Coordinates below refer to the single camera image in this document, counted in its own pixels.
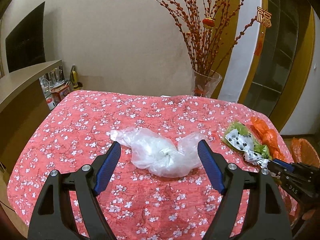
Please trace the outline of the orange plastic bag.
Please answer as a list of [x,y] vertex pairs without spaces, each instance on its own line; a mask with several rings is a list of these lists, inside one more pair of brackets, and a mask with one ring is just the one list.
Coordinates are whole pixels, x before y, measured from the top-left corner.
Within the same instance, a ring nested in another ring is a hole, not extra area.
[[262,140],[262,143],[268,147],[271,157],[273,159],[276,158],[286,161],[285,155],[278,146],[277,132],[274,129],[269,128],[267,123],[261,118],[251,117],[251,123]]

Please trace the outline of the white translucent plastic bag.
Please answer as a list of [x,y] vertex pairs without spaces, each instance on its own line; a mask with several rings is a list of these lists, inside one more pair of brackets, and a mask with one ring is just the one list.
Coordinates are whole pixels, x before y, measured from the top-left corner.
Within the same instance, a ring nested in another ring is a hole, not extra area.
[[111,130],[110,139],[131,149],[131,163],[135,167],[159,177],[178,178],[201,166],[197,145],[207,136],[193,132],[175,146],[170,139],[150,129],[128,127]]

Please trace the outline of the green paw print bag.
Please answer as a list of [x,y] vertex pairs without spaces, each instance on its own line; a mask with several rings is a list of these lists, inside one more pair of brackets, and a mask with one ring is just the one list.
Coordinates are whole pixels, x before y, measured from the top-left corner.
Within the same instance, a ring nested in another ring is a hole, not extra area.
[[241,122],[234,121],[226,129],[223,142],[232,149],[238,151],[244,161],[267,168],[268,162],[272,160],[268,146],[261,144],[253,133]]

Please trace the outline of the orange woven trash basket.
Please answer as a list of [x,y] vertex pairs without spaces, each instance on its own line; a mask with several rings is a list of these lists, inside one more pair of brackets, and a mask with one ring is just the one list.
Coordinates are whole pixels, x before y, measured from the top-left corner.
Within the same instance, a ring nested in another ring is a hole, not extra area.
[[293,138],[290,152],[295,163],[305,163],[319,168],[319,156],[315,148],[306,139]]

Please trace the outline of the pink floral tablecloth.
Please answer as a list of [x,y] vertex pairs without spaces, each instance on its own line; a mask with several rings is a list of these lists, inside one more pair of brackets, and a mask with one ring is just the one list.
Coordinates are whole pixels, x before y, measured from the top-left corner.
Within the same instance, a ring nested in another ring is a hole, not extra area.
[[[199,132],[228,162],[253,171],[222,142],[231,122],[250,125],[262,113],[244,105],[193,96],[153,97],[78,90],[66,96],[40,124],[22,151],[8,183],[8,199],[29,224],[41,188],[51,170],[78,170],[107,152],[110,132],[148,128],[173,143]],[[202,168],[180,179],[160,178],[121,158],[98,202],[118,239],[201,239],[222,197]]]

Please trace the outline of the red tin box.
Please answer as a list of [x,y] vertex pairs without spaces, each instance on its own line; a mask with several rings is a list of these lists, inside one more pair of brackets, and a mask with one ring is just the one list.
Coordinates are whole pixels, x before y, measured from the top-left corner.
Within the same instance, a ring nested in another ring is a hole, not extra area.
[[57,105],[60,103],[71,91],[69,85],[61,85],[50,90],[53,100]]

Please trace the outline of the yellow black tool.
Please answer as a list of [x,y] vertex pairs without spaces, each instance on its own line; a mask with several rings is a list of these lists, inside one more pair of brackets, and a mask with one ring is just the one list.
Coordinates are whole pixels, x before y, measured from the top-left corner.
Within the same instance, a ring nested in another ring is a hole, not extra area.
[[76,66],[72,65],[70,73],[70,81],[73,86],[73,90],[80,90],[83,87],[83,84],[78,81],[78,74],[76,72]]

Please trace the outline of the wooden tv cabinet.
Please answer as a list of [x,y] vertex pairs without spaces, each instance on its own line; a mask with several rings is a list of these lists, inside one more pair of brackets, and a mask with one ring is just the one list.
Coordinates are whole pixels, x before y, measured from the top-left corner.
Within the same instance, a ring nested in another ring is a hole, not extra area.
[[40,63],[1,78],[1,164],[8,173],[50,113],[39,78],[61,64],[61,60]]

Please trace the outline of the glass sliding door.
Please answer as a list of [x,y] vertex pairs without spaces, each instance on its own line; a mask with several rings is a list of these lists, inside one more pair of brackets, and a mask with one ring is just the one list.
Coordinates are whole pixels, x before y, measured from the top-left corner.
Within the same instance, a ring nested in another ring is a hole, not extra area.
[[268,0],[272,26],[266,29],[257,70],[244,104],[270,116],[282,95],[293,65],[307,0]]

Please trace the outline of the glass vase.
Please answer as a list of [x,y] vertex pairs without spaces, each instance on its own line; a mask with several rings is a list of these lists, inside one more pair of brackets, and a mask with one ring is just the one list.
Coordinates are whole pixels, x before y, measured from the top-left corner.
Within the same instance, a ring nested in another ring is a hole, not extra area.
[[192,94],[194,96],[210,98],[217,85],[222,80],[222,76],[214,71],[210,71],[209,76],[200,74],[193,70],[194,86]]

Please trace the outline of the black television screen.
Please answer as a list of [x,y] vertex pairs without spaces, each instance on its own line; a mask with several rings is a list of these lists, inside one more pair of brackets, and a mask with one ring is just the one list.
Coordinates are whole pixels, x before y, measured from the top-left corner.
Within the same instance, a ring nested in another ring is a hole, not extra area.
[[43,2],[32,10],[5,39],[10,73],[46,61],[43,42],[44,6]]

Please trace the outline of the gold red fu ornament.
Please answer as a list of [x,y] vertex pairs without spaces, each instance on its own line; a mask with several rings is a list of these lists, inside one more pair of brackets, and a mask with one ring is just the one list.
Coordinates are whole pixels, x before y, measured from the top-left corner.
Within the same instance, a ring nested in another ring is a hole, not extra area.
[[267,10],[257,7],[257,22],[260,23],[263,30],[259,32],[257,45],[254,51],[255,56],[260,56],[262,49],[263,49],[263,43],[265,38],[265,29],[270,28],[272,26],[271,23],[271,17],[272,14],[268,12]]

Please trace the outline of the small red lantern ornament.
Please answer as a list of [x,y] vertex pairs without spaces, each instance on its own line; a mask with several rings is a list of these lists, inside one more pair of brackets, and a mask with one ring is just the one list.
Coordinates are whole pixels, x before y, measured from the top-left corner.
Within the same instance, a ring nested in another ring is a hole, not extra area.
[[202,24],[206,29],[213,29],[215,27],[215,20],[207,17],[202,20]]

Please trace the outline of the red berry branches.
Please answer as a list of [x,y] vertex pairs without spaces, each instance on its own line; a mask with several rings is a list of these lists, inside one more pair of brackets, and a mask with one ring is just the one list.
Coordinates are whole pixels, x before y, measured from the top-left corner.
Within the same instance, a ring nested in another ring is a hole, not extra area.
[[[231,55],[233,48],[239,43],[255,22],[252,18],[238,33],[233,41],[226,38],[227,28],[239,14],[244,0],[233,5],[235,0],[155,0],[167,9],[176,27],[181,33],[191,67],[194,71],[209,76],[210,71],[217,72],[223,61]],[[213,18],[215,27],[206,29],[202,20]]]

